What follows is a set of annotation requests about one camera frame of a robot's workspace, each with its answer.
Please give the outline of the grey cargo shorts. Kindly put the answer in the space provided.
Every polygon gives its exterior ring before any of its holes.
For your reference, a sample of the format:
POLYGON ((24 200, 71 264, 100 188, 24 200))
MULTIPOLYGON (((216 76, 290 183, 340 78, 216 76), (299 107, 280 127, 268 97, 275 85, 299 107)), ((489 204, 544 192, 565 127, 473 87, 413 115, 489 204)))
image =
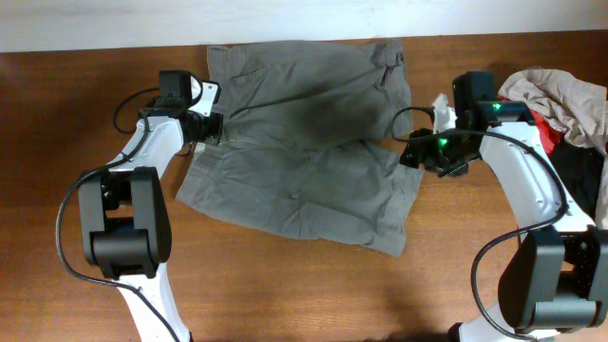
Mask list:
POLYGON ((405 51, 274 42, 210 46, 217 144, 199 144, 177 198, 210 218, 393 257, 423 173, 380 142, 413 128, 405 51))

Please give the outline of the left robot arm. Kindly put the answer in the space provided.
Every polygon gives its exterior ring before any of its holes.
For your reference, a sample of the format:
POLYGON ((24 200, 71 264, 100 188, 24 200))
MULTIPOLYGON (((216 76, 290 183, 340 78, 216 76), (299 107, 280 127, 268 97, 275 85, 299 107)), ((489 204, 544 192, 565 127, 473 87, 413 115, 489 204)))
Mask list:
POLYGON ((140 108, 119 155, 77 181, 86 261, 97 283, 117 289, 143 341, 189 341, 172 294, 172 231, 161 179, 186 145, 219 143, 220 85, 185 70, 163 70, 158 96, 140 108))

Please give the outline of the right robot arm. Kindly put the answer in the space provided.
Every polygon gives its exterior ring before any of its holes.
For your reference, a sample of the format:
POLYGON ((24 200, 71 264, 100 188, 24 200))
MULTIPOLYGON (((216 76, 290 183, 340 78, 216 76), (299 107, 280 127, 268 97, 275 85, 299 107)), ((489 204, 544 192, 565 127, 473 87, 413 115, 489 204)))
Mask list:
POLYGON ((542 148, 523 102, 501 101, 488 71, 452 82, 453 104, 440 95, 425 108, 431 129, 404 140, 400 163, 439 177, 460 176, 470 162, 489 165, 517 221, 490 240, 471 265, 471 289, 485 254, 517 238, 518 249, 498 284, 498 301, 479 317, 454 324, 451 341, 545 341, 600 326, 607 317, 607 233, 576 204, 542 148))

